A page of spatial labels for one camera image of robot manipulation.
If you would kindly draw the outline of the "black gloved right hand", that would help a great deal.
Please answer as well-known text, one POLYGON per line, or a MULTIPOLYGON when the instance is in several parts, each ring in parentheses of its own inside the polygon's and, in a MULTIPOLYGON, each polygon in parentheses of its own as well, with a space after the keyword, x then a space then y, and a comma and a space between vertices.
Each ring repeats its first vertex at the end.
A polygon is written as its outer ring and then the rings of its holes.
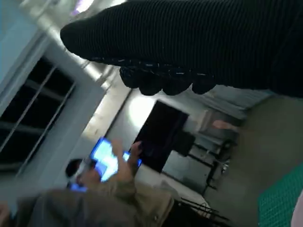
POLYGON ((300 0, 131 0, 65 25, 71 53, 174 96, 217 85, 303 96, 300 0))

